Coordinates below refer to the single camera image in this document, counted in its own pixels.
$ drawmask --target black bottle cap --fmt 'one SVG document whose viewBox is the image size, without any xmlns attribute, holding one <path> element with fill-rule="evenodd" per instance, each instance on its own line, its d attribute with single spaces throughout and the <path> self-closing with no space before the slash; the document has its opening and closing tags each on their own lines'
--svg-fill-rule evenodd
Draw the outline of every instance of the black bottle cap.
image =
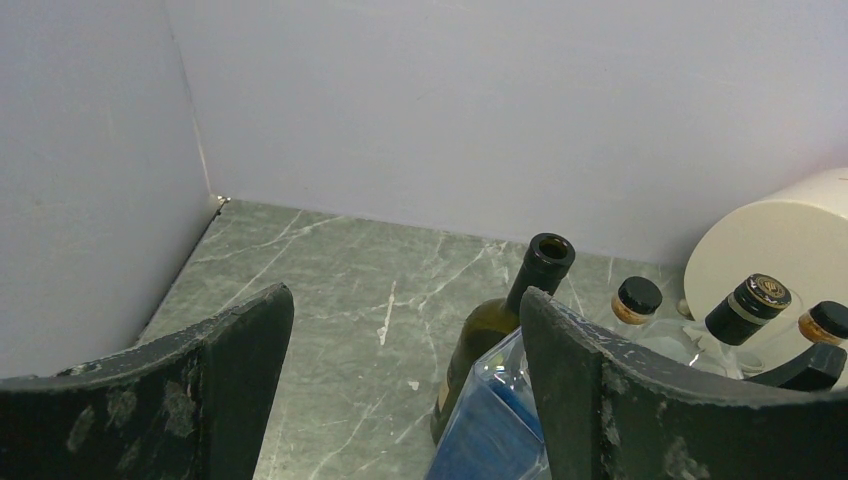
<svg viewBox="0 0 848 480">
<path fill-rule="evenodd" d="M 768 275 L 746 278 L 704 319 L 707 329 L 728 345 L 742 345 L 792 302 L 789 290 Z"/>
<path fill-rule="evenodd" d="M 565 278 L 574 263 L 574 247 L 555 233 L 540 233 L 530 240 L 524 254 L 524 267 L 545 275 Z"/>
<path fill-rule="evenodd" d="M 825 300 L 810 309 L 810 316 L 825 332 L 848 339 L 848 307 Z"/>
<path fill-rule="evenodd" d="M 789 289 L 774 278 L 755 273 L 733 291 L 736 302 L 751 315 L 764 320 L 778 316 L 792 303 Z"/>
<path fill-rule="evenodd" d="M 633 312 L 650 315 L 660 308 L 662 292 L 647 278 L 630 277 L 618 287 L 618 299 Z"/>
</svg>

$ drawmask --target marble floor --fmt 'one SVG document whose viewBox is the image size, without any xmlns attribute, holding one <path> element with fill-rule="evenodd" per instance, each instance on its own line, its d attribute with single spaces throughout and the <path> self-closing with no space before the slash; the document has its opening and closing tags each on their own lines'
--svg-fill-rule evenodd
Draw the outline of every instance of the marble floor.
<svg viewBox="0 0 848 480">
<path fill-rule="evenodd" d="M 139 343 L 285 282 L 295 324 L 255 478 L 421 478 L 435 451 L 428 415 L 462 321 L 506 294 L 525 248 L 233 200 Z M 682 268 L 575 248 L 556 294 L 565 305 L 591 318 L 642 275 L 663 290 L 659 314 L 677 316 Z"/>
</svg>

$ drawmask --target liquor bottle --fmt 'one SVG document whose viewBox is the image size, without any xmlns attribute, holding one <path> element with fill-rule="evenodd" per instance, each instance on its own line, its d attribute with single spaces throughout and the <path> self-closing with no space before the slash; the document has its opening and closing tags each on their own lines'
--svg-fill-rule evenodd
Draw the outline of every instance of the liquor bottle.
<svg viewBox="0 0 848 480">
<path fill-rule="evenodd" d="M 621 283 L 595 323 L 630 339 L 638 335 L 662 303 L 662 292 L 647 278 L 630 277 Z"/>
<path fill-rule="evenodd" d="M 426 480 L 541 480 L 549 472 L 525 358 L 519 328 L 474 362 Z"/>
<path fill-rule="evenodd" d="M 527 288 L 553 295 L 574 257 L 574 247 L 568 240 L 553 233 L 536 235 L 507 297 L 483 302 L 465 319 L 430 418 L 433 443 L 439 443 L 474 361 L 520 325 L 518 308 Z"/>
<path fill-rule="evenodd" d="M 807 310 L 797 322 L 792 322 L 757 347 L 740 352 L 739 365 L 746 376 L 765 370 L 766 362 L 781 364 L 805 349 L 810 342 L 840 345 L 848 339 L 848 308 L 841 303 L 825 300 Z"/>
<path fill-rule="evenodd" d="M 722 300 L 704 323 L 690 326 L 656 320 L 633 341 L 690 367 L 741 380 L 736 347 L 791 302 L 792 296 L 782 283 L 755 273 Z"/>
</svg>

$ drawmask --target white wall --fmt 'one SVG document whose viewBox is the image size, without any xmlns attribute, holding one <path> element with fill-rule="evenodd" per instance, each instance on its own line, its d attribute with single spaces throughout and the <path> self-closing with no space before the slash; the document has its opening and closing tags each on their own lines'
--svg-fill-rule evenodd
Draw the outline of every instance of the white wall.
<svg viewBox="0 0 848 480">
<path fill-rule="evenodd" d="M 214 212 L 164 0 L 0 3 L 0 377 L 130 345 Z"/>
<path fill-rule="evenodd" d="M 848 164 L 848 2 L 169 0 L 212 190 L 681 263 Z"/>
</svg>

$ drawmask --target clear glass bottle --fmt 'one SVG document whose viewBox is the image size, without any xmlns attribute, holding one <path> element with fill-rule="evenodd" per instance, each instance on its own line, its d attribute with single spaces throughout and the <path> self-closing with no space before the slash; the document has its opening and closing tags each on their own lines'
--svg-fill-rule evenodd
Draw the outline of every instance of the clear glass bottle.
<svg viewBox="0 0 848 480">
<path fill-rule="evenodd" d="M 662 304 L 662 292 L 643 277 L 621 282 L 609 306 L 604 306 L 595 323 L 624 338 L 632 339 L 651 320 Z"/>
<path fill-rule="evenodd" d="M 848 339 L 848 307 L 825 300 L 757 347 L 740 352 L 739 365 L 745 376 L 770 370 L 795 358 L 811 343 L 840 345 Z"/>
<path fill-rule="evenodd" d="M 792 302 L 789 290 L 768 275 L 755 273 L 710 312 L 704 323 L 651 322 L 633 341 L 690 367 L 741 380 L 736 347 Z"/>
<path fill-rule="evenodd" d="M 433 406 L 430 418 L 433 443 L 438 443 L 442 436 L 471 366 L 521 324 L 518 310 L 527 288 L 537 287 L 553 295 L 574 263 L 574 257 L 574 247 L 568 240 L 553 233 L 536 235 L 530 240 L 507 297 L 483 302 L 468 315 Z"/>
</svg>

